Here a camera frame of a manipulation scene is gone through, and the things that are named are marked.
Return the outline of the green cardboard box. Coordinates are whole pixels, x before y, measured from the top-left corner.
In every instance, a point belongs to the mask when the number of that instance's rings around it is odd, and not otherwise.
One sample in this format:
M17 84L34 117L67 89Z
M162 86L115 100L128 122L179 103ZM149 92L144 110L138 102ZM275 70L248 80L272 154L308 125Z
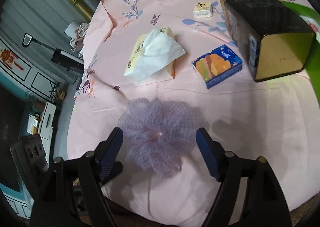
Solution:
M282 3L296 12L299 16L313 20L313 25L319 29L319 13L314 9L288 1L282 1ZM308 73L313 90L319 102L319 32L316 33L316 39L312 44L308 60L306 61L305 70Z

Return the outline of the small cream tissue packet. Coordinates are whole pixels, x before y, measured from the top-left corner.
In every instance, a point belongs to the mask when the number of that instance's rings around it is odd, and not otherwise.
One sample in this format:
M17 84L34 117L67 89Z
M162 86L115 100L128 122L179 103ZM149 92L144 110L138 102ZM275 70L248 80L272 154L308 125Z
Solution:
M212 17L212 3L210 1L199 2L193 10L194 18Z

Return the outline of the yellow tissue box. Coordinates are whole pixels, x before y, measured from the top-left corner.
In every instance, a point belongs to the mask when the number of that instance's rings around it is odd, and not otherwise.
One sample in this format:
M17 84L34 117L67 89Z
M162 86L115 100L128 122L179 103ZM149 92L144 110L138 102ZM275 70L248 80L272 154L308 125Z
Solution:
M186 54L169 27L138 37L124 76L136 86L174 79L175 61Z

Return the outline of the black gold tin box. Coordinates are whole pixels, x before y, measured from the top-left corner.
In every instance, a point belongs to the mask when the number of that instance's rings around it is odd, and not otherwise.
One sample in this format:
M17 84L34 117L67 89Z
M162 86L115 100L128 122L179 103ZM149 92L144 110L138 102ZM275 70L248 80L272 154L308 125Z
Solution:
M255 82L305 68L316 34L279 0L220 0L227 31Z

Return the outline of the pink printed tablecloth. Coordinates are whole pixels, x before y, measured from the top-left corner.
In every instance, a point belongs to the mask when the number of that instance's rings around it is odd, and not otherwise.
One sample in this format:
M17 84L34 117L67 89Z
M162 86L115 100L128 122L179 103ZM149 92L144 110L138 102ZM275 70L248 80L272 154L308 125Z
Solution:
M69 159L106 140L131 100L185 102L199 125L238 156L262 155L271 164L290 209L319 192L319 106L308 74L255 83L248 67L207 89L191 62L229 44L221 8L195 20L200 1L101 0L84 40L88 70L75 100L67 137ZM307 0L295 0L308 5ZM175 78L135 86L124 70L140 35L167 26L186 53L176 61Z

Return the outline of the white cabinet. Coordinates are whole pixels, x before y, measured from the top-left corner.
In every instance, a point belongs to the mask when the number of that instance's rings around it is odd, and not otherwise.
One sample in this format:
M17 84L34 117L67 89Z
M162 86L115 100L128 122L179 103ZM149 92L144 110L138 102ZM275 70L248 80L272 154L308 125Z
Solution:
M53 119L56 111L56 105L47 102L44 107L44 112L40 118L37 133L41 137L42 145L46 153L46 161L49 162L50 146L53 135Z

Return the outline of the blue tissue packet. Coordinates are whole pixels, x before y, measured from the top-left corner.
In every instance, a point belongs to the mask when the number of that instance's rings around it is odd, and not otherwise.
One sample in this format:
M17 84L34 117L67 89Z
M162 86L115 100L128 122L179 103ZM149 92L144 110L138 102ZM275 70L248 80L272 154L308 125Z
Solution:
M242 70L242 59L226 44L203 54L191 64L207 89Z

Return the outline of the purple mesh bath pouf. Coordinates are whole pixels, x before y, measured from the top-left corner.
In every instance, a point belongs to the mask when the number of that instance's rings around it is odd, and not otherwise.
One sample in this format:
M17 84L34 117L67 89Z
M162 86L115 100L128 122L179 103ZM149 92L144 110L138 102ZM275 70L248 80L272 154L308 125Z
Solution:
M126 160L142 171L172 178L196 145L199 122L185 102L138 98L128 103L118 122L126 142Z

